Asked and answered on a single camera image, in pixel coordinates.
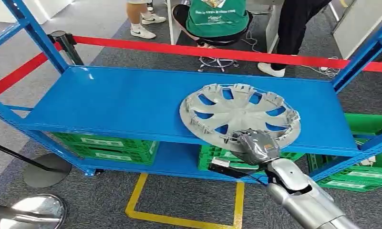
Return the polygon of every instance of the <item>shelf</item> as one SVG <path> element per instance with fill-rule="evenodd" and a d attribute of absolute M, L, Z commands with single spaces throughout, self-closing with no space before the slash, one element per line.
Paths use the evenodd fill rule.
<path fill-rule="evenodd" d="M 298 110 L 301 134 L 290 152 L 361 153 L 331 83 L 220 73 L 74 66 L 66 70 L 21 126 L 135 139 L 206 144 L 182 123 L 179 105 L 212 83 L 245 83 L 275 92 Z"/>
<path fill-rule="evenodd" d="M 111 169 L 127 172 L 225 181 L 242 180 L 247 183 L 257 183 L 255 180 L 248 177 L 236 179 L 212 171 L 198 170 L 199 150 L 200 146 L 194 144 L 161 142 L 152 166 L 90 158 L 84 159 L 83 162 L 88 167 L 95 169 Z M 260 180 L 266 183 L 267 177 L 262 176 Z"/>

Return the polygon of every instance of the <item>black cable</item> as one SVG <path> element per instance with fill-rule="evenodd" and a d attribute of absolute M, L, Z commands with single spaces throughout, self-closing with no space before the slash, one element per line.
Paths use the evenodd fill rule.
<path fill-rule="evenodd" d="M 260 177 L 256 178 L 256 177 L 253 177 L 252 175 L 250 175 L 250 174 L 248 174 L 248 173 L 242 172 L 242 171 L 237 170 L 237 169 L 235 169 L 235 168 L 232 168 L 232 167 L 228 167 L 228 168 L 229 168 L 230 170 L 233 170 L 233 171 L 236 171 L 236 172 L 245 174 L 247 177 L 249 177 L 249 178 L 251 178 L 251 179 L 257 181 L 258 183 L 262 184 L 263 186 L 267 186 L 267 184 L 265 184 L 264 182 L 262 182 L 262 181 L 259 180 L 261 177 L 264 177 L 264 176 L 260 176 Z"/>
<path fill-rule="evenodd" d="M 27 158 L 27 157 L 25 157 L 25 156 L 23 156 L 21 154 L 17 154 L 14 151 L 12 151 L 12 150 L 10 150 L 8 148 L 5 148 L 5 147 L 3 147 L 1 145 L 0 145 L 0 150 L 2 152 L 4 152 L 4 153 L 8 154 L 8 155 L 14 156 L 14 157 L 18 158 L 19 160 L 25 161 L 26 163 L 29 163 L 29 164 L 31 164 L 33 166 L 36 166 L 36 167 L 39 167 L 39 168 L 41 168 L 43 170 L 46 170 L 46 171 L 58 171 L 57 169 L 46 167 L 46 166 L 44 166 L 44 165 L 42 165 L 42 164 L 40 164 L 40 163 L 38 163 L 38 162 L 36 162 L 34 160 L 31 160 L 31 159 L 29 159 L 29 158 Z"/>

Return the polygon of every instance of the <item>green t-shirt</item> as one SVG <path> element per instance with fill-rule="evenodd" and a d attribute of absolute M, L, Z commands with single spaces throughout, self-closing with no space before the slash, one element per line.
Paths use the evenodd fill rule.
<path fill-rule="evenodd" d="M 221 37 L 236 34 L 248 24 L 246 0 L 224 0 L 214 8 L 202 0 L 192 0 L 186 29 L 198 37 Z"/>

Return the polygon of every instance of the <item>yellow floor tape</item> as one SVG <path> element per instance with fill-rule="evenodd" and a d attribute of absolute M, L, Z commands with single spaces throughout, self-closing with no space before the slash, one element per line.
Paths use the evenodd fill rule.
<path fill-rule="evenodd" d="M 237 182 L 236 186 L 236 200 L 234 205 L 234 222 L 232 226 L 208 223 L 190 219 L 181 219 L 170 216 L 162 216 L 151 213 L 135 211 L 136 203 L 139 200 L 142 193 L 143 186 L 147 180 L 147 174 L 142 173 L 134 187 L 132 196 L 126 206 L 125 213 L 134 219 L 142 219 L 159 223 L 166 223 L 172 225 L 178 225 L 183 227 L 198 228 L 198 229 L 241 229 L 243 221 L 243 203 L 244 203 L 244 183 Z"/>

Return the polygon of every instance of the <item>blue metal shelf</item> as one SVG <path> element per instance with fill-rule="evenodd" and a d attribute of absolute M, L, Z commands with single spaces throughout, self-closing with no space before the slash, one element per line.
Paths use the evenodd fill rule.
<path fill-rule="evenodd" d="M 183 125 L 179 105 L 190 93 L 212 83 L 245 83 L 275 92 L 301 116 L 301 134 L 285 150 L 340 156 L 314 171 L 314 180 L 382 152 L 382 134 L 360 149 L 354 143 L 337 98 L 359 72 L 382 52 L 382 26 L 356 52 L 332 82 L 249 75 L 192 73 L 69 66 L 22 0 L 3 0 L 17 23 L 0 34 L 0 45 L 24 28 L 60 72 L 61 77 L 33 108 L 4 105 L 0 119 L 69 161 L 87 175 L 95 169 L 234 180 L 197 169 L 198 146 L 206 144 Z M 11 109 L 30 110 L 22 119 Z M 84 159 L 52 141 L 42 131 L 74 132 L 163 141 L 153 166 Z"/>
<path fill-rule="evenodd" d="M 84 159 L 83 163 L 91 168 L 225 181 L 242 180 L 256 183 L 255 180 L 248 177 L 235 179 L 212 171 L 198 170 L 199 151 L 199 145 L 161 142 L 152 166 L 90 158 Z M 264 183 L 268 181 L 267 177 L 263 175 L 254 175 L 254 177 L 261 177 L 260 180 Z"/>
<path fill-rule="evenodd" d="M 246 83 L 278 93 L 301 116 L 287 150 L 360 154 L 332 84 L 305 79 L 179 71 L 70 67 L 24 119 L 26 129 L 206 144 L 179 117 L 190 93 L 211 83 Z"/>

